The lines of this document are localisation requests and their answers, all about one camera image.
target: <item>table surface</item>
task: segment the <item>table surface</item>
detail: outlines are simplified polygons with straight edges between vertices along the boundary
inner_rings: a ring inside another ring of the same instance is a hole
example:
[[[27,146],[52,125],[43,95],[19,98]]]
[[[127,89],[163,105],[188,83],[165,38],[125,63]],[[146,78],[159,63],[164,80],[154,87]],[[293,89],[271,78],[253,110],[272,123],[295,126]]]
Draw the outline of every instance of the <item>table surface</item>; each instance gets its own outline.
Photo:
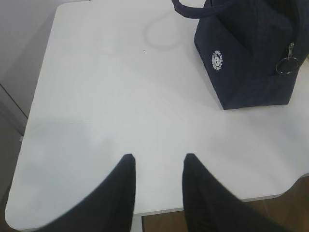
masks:
[[[282,194],[309,173],[309,62],[289,105],[223,111],[196,26],[166,0],[58,8],[6,207],[11,227],[60,216],[127,153],[136,214],[183,206],[186,153],[243,200]]]

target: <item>bag logo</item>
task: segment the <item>bag logo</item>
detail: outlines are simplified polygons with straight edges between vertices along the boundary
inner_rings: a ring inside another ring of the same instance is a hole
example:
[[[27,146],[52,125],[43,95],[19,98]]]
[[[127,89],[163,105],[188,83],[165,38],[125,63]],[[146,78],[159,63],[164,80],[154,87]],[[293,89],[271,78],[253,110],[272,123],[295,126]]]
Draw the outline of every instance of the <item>bag logo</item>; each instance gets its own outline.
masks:
[[[213,68],[216,71],[219,71],[222,68],[223,65],[223,57],[221,55],[221,52],[219,51],[214,51],[212,58],[211,58],[211,63]]]

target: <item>metal ring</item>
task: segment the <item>metal ring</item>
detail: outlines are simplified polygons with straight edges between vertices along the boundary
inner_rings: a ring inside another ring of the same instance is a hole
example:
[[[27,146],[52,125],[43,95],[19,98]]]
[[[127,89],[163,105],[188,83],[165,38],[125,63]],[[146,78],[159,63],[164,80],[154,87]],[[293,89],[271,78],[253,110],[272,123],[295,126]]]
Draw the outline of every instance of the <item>metal ring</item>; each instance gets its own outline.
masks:
[[[296,68],[294,69],[294,70],[291,70],[291,71],[289,71],[289,72],[283,72],[283,71],[280,71],[279,70],[279,66],[280,65],[282,65],[285,61],[289,61],[289,60],[294,60],[294,61],[296,61]],[[299,68],[299,61],[298,61],[298,59],[297,58],[295,58],[295,57],[292,57],[292,58],[284,58],[284,59],[282,59],[281,61],[279,61],[279,63],[276,65],[276,71],[277,71],[277,73],[279,73],[279,74],[283,74],[283,75],[288,75],[288,74],[292,74],[292,73],[294,73],[294,72],[296,72],[297,70],[298,70],[298,68]]]

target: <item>bag zipper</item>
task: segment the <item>bag zipper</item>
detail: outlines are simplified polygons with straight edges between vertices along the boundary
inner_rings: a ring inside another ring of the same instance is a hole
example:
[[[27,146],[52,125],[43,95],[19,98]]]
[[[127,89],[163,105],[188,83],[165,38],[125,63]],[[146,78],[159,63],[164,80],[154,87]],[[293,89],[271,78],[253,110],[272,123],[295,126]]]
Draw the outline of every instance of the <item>bag zipper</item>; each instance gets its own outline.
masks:
[[[292,53],[293,53],[293,48],[295,46],[295,43],[297,41],[297,37],[299,35],[300,32],[300,15],[299,15],[299,11],[298,11],[298,7],[297,7],[297,2],[296,0],[290,0],[293,6],[293,11],[294,11],[294,24],[292,25],[294,27],[293,30],[293,34],[292,34],[292,38],[291,38],[291,42],[289,44],[289,53],[288,53],[288,60],[292,57]]]
[[[300,14],[297,7],[296,0],[290,0],[292,4],[292,9],[294,12],[294,18],[291,19],[292,21],[292,37],[291,41],[288,46],[288,57],[281,59],[278,64],[276,65],[276,71],[279,74],[288,75],[296,72],[299,69],[299,61],[297,58],[293,57],[293,49],[295,47],[295,43],[297,41],[298,35],[300,33]],[[281,66],[286,65],[289,62],[290,65],[294,66],[291,70],[282,70]]]

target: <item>zipper pull ring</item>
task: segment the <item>zipper pull ring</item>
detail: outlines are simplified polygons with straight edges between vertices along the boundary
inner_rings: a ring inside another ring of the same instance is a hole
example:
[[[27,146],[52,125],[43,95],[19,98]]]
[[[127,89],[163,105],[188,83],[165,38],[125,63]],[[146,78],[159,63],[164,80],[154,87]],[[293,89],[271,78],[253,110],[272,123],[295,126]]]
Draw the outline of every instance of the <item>zipper pull ring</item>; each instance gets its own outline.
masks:
[[[289,44],[289,55],[287,58],[283,58],[276,65],[276,71],[279,74],[288,75],[296,72],[299,69],[299,61],[297,58],[292,57],[293,48],[295,43]]]
[[[289,45],[289,55],[288,55],[288,60],[292,57],[292,53],[293,53],[293,48],[294,48],[294,43],[290,43]]]

